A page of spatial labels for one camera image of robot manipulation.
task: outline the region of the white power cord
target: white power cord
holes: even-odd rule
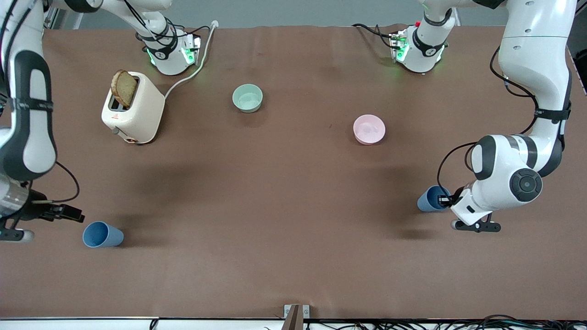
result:
[[[186,77],[184,79],[181,79],[180,81],[178,81],[175,84],[173,84],[173,86],[171,88],[169,88],[169,90],[167,91],[167,93],[165,93],[165,99],[167,99],[167,97],[169,96],[169,93],[171,93],[171,91],[175,87],[177,87],[179,84],[181,84],[183,82],[186,82],[186,81],[192,79],[193,77],[195,77],[198,74],[198,72],[200,72],[200,70],[204,67],[204,63],[206,61],[206,56],[208,55],[208,47],[210,46],[210,41],[212,40],[212,34],[214,33],[214,30],[216,30],[216,28],[218,27],[218,21],[216,21],[216,20],[212,21],[212,24],[210,26],[211,26],[210,27],[210,35],[208,35],[208,40],[206,41],[206,47],[204,48],[204,55],[202,56],[202,62],[200,63],[200,66],[189,77]]]

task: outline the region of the green led light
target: green led light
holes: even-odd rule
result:
[[[185,61],[186,61],[188,64],[193,64],[193,63],[195,62],[195,59],[194,59],[194,52],[192,52],[192,51],[191,51],[191,50],[189,50],[189,49],[184,49],[184,48],[182,48],[181,50],[183,50],[183,54],[184,54],[184,57],[185,57]]]
[[[438,57],[436,58],[436,62],[440,61],[440,57],[442,56],[443,50],[444,50],[444,46],[442,46],[442,48],[440,48],[440,50],[438,51]]]
[[[151,64],[155,65],[155,60],[153,60],[153,56],[151,55],[151,52],[149,51],[148,48],[147,48],[147,54],[149,54],[149,58],[151,59]]]
[[[397,51],[396,59],[400,62],[403,62],[406,58],[407,52],[410,50],[410,45],[405,42],[402,47]]]

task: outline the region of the pink bowl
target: pink bowl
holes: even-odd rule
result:
[[[385,135],[385,124],[377,116],[363,115],[355,120],[353,131],[357,141],[368,146],[381,141]]]

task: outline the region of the gray wall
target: gray wall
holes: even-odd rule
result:
[[[316,25],[373,26],[413,23],[422,19],[422,6],[415,0],[175,0],[163,14],[188,27],[209,25],[216,19],[220,28],[255,26]],[[463,25],[505,25],[504,8],[461,8]],[[82,29],[129,29],[121,19],[106,11],[86,14]]]

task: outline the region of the blue plastic cup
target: blue plastic cup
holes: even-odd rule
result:
[[[124,234],[118,228],[103,221],[89,224],[82,235],[83,243],[90,248],[115,247],[120,245],[123,239]]]
[[[444,210],[446,207],[441,206],[438,203],[438,197],[442,195],[445,196],[446,193],[440,186],[432,186],[426,190],[425,193],[418,198],[418,208],[422,212],[438,212]]]

